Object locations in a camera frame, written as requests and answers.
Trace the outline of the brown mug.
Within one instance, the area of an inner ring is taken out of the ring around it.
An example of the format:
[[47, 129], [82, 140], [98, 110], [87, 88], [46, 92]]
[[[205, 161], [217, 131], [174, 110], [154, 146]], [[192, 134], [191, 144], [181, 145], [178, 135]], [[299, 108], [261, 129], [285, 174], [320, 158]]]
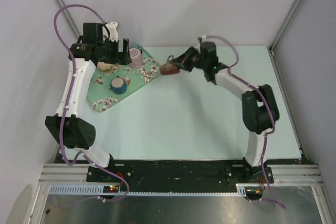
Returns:
[[159, 67], [159, 71], [161, 75], [169, 76], [169, 75], [180, 73], [179, 68], [175, 64], [172, 63], [173, 59], [174, 59], [174, 56], [172, 55], [168, 56], [166, 63]]

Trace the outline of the beige mug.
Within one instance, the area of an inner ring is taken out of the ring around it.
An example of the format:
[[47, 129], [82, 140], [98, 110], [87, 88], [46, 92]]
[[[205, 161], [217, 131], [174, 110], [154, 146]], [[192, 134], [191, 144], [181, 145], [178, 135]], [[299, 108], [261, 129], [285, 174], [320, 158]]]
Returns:
[[104, 63], [104, 62], [98, 62], [97, 64], [97, 68], [102, 72], [110, 71], [111, 69], [114, 68], [114, 66], [115, 65], [113, 64]]

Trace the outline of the blue mug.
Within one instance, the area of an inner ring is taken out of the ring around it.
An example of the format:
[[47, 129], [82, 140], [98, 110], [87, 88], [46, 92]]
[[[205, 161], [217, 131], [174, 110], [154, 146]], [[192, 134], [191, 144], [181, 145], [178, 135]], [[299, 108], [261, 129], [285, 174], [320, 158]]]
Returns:
[[116, 76], [110, 83], [110, 89], [115, 94], [124, 94], [130, 84], [129, 78]]

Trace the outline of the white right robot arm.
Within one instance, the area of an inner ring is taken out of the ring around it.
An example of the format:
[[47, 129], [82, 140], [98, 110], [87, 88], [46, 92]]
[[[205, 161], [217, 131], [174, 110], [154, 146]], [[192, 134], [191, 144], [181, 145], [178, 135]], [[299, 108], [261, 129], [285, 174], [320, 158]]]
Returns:
[[261, 177], [259, 166], [266, 161], [267, 137], [275, 131], [279, 109], [270, 85], [254, 86], [232, 72], [232, 68], [219, 61], [214, 42], [201, 42], [189, 47], [182, 55], [169, 56], [167, 63], [177, 71], [203, 70], [208, 82], [226, 89], [241, 100], [243, 123], [249, 131], [243, 178], [253, 183]]

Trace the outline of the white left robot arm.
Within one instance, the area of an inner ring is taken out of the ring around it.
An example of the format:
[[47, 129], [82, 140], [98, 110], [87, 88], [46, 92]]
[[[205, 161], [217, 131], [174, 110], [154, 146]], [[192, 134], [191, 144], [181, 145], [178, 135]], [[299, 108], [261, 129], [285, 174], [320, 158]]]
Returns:
[[116, 168], [109, 164], [111, 155], [97, 139], [95, 126], [84, 116], [89, 84], [98, 63], [125, 66], [131, 62], [130, 42], [124, 39], [123, 49], [119, 49], [117, 27], [115, 21], [83, 24], [83, 34], [66, 47], [69, 69], [61, 102], [55, 114], [45, 119], [45, 126], [59, 144], [64, 161], [72, 165], [83, 156], [91, 165], [99, 167], [98, 175], [106, 182], [116, 177]]

